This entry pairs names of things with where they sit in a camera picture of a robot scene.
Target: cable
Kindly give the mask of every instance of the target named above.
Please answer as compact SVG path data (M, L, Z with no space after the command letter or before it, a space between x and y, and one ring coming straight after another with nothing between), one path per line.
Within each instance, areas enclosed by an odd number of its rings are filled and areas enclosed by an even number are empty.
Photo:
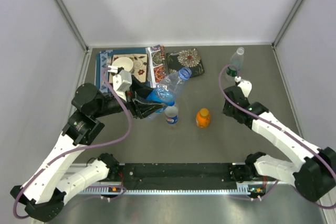
M264 199L266 197L267 194L269 194L271 191L274 190L274 188L277 186L277 184L279 183L279 181L275 181L274 185L271 186L271 188L264 194L260 197L260 200ZM241 200L246 200L246 201L253 201L254 199L253 198L249 198L248 196L245 197L245 198L239 198L239 197L235 197L235 196L229 196L230 198L232 199L241 199Z
M223 94L225 100L228 101L232 106L234 106L234 107L236 107L237 109L239 109L240 111L243 111L244 113L246 113L246 114L248 114L248 115L254 117L255 119L261 120L261 121L263 121L263 122L265 122L265 123L267 123L267 124L273 126L274 128L276 128L276 129L282 131L282 128L281 128L281 127L275 125L274 123L272 123L272 122L270 122L270 121L268 121L268 120L266 120L266 119L264 119L264 118L259 117L259 116L256 115L256 114L251 113L251 112L248 111L248 110L243 109L242 107L240 107L239 105L237 105L236 103L234 103L232 100L230 100L230 98L226 95L226 93L224 92L224 90L223 90L223 88L222 88L222 75L223 75L224 71L225 71L228 67L232 67L232 68L236 69L236 70L237 70L237 77L240 76L240 73L239 73L239 70L237 69L237 67L236 67L235 65L231 65L231 64L226 65L226 66L221 70L221 72L219 73L219 76L218 76L219 89L221 90L221 92L222 92L222 94ZM336 174L335 174L334 170L330 167L330 165L329 165L329 164L328 164L322 157L320 157L320 155L316 154L311 148L309 148L309 147L305 146L304 144L302 144L302 142L301 142L300 140L298 140L295 136L291 135L291 134L288 133L287 131L284 131L283 133L284 133L285 135L287 135L288 137L290 137L292 140L294 140L296 143L298 143L300 146L302 146L303 148L305 148L306 150L308 150L311 154L313 154L313 155L314 155L314 156L315 156L315 157L316 157L316 158L317 158L317 159L318 159L318 160L319 160L319 161L320 161L320 162L327 168L327 170L330 172L330 174L331 174L331 176L333 177L333 179L336 180ZM322 209L334 209L334 208L336 208L336 203L334 203L334 205L332 205L332 206L322 206L322 205L320 205L320 204L317 204L316 202L312 202L312 203L313 203L314 205L316 205L316 206L322 208Z
M89 162L90 162L91 160L95 160L95 159L96 159L95 157L90 158L90 159L86 162L86 167L88 167Z
M113 96L115 97L115 99L117 100L117 102L120 104L120 106L122 107L122 110L124 111L124 113L126 114L127 120L128 120L128 130L125 133L124 136L116 139L116 140L112 140L109 141L107 143L102 143L102 144L95 144L95 145L91 145L91 146L84 146L84 147L80 147L77 149L72 149L70 151L66 151L60 155L58 155L57 157L55 157L53 160L51 160L47 165L50 166L52 165L56 160L58 160L61 157L64 157L65 155L68 155L72 152L77 152L77 151L82 151L82 150L88 150L88 149L93 149L93 148L100 148L100 147L105 147L111 144L117 144L121 141L123 141L126 137L129 136L129 134L131 133L131 130L133 128L133 122L132 122L132 115L130 114L130 112L128 111L128 109L126 108L126 106L124 105L124 103L122 102L122 100L119 98L119 96L116 94L116 92L114 91L113 87L111 86L111 84L109 83L109 81L107 80L107 78L105 77L105 73L109 70L109 68L104 68L103 72L101 73L101 77L103 79L103 81L105 82L105 84L107 85L107 87L109 88L109 90L111 91L111 93L113 94ZM14 201L14 205L13 205L13 215L15 218L17 219L26 219L29 216L20 216L17 214L17 205L19 202L19 199L21 198L21 196L23 195L23 193L25 192L25 190L33 183L33 181L41 175L41 173L44 171L45 169L42 168L40 169L28 182L25 186L23 186L21 188L21 191L18 193L18 195L15 198Z
M267 186L267 177L266 176L263 176L263 179L264 179L264 183L263 183L263 188L266 188Z
M111 187L111 186L89 186L89 188L102 188L102 187ZM116 199L119 199L122 195L124 195L124 193L126 193L127 189L126 187L124 186L113 186L113 187L117 187L117 188L121 188L122 192L120 194L118 194L116 197L114 198L109 198L108 199L108 202L110 202L111 200L116 200ZM98 195L94 195L94 196L90 196L90 197L87 197L79 202L77 202L76 204L74 204L72 207L70 207L69 209L67 209L65 212L62 211L62 215L60 216L57 216L56 219L60 219L60 218L63 218L65 215L67 215L68 213L70 213L75 207L77 207L78 205L80 205L81 203L83 203L84 201L87 201L89 199L93 199L93 198L100 198L100 199L103 199L103 198L106 198L104 196L98 196Z

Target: floral placemat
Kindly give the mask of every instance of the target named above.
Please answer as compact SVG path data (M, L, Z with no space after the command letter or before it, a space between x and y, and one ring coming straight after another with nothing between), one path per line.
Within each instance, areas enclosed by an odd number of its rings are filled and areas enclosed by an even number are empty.
M204 74L201 56L196 48L167 53L166 62L169 73L177 72L183 67L189 67L192 72L191 77Z
M149 55L149 74L148 80L152 88L166 76L164 46L147 47Z
M107 68L109 65L111 65L112 60L116 59L114 56L115 55L147 55L146 54L146 48L126 48L126 49L110 49L110 50L103 50L100 51L97 55L96 55L96 78L95 78L95 83L96 83L96 87L102 92L102 93L106 93L109 92L107 86L105 85L105 83L101 80L101 74L104 70L104 68ZM144 72L143 74L138 74L139 76L146 76L147 72ZM110 80L109 78L109 73L106 72L105 73L106 78L108 80Z
M147 54L122 54L113 55L111 63L116 59L127 57L133 61L132 75L134 75L140 82L145 83L147 77L147 67L148 67L148 56ZM110 75L109 82L112 83L113 76Z

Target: small bottle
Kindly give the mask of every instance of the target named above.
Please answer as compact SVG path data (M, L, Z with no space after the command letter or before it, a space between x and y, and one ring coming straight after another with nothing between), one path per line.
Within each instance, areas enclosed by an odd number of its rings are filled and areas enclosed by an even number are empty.
M239 47L237 51L232 55L230 60L230 65L234 65L238 70L240 70L243 66L244 61L244 48ZM237 70L235 68L228 67L226 69L226 80L235 81L235 77L237 76Z
M211 116L210 112L206 108L202 108L196 116L196 124L200 128L206 128L210 124Z
M176 124L179 120L177 103L174 103L172 106L168 106L164 110L164 114L168 124Z

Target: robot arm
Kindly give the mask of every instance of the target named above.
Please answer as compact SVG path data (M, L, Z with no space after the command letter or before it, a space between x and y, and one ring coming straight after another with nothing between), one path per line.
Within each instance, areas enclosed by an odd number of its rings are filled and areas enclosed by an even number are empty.
M256 153L247 157L245 164L249 177L269 176L296 187L309 201L317 201L335 186L335 180L320 161L304 146L320 155L331 167L336 167L336 153L327 147L321 150L317 146L300 138L277 120L269 110L259 102L250 104L247 97L252 85L249 81L238 79L235 86L224 90L226 95L240 107L258 115L261 119L242 112L225 101L223 113L233 117L239 123L244 123L254 132L262 135L276 148L280 149L291 162L272 158L265 153ZM269 125L262 119L273 123L279 129ZM295 142L288 135L294 136L301 142Z
M132 78L130 73L113 68L111 71L114 71L113 89L134 118L145 118L166 107L164 103L147 101L145 98L153 89ZM119 163L110 154L101 154L94 163L67 178L63 178L64 174L84 150L66 154L48 165L64 152L91 145L104 128L104 124L97 120L98 117L122 111L113 95L102 94L90 83L85 83L76 90L71 103L77 111L69 118L56 145L35 174L41 169L44 172L29 186L26 182L22 186L13 187L10 192L16 198L24 187L19 202L26 205L25 210L30 217L43 222L52 220L74 195L88 186L118 176Z

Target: metal corner post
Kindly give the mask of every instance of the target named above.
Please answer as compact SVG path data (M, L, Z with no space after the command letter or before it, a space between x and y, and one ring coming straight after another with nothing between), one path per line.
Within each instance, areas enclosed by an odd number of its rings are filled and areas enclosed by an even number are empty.
M92 56L92 49L89 48L85 52L85 55L84 55L84 58L83 58L83 61L82 61L82 65L81 65L81 68L80 68L78 80L77 80L76 86L75 86L74 91L73 91L74 93L75 93L75 90L85 82L86 73L87 73L88 68L89 68L89 63L90 63L91 56ZM72 106L72 104L70 104L69 109L68 109L68 111L69 111L68 117L70 117L75 112L75 110L76 110L76 108L74 106Z
M297 13L298 9L302 5L304 0L296 0L295 4L293 5L293 8L291 9L290 13L288 14L284 24L282 25L277 37L275 38L274 42L272 43L273 47L277 47L284 36L287 28L289 27L291 21L293 20L295 14Z
M58 6L60 12L63 15L63 18L67 22L69 28L71 29L73 35L77 39L79 45L83 48L85 52L88 51L88 46L86 45L82 35L80 34L75 22L73 21L69 11L67 10L65 4L63 3L63 0L54 0L56 5Z

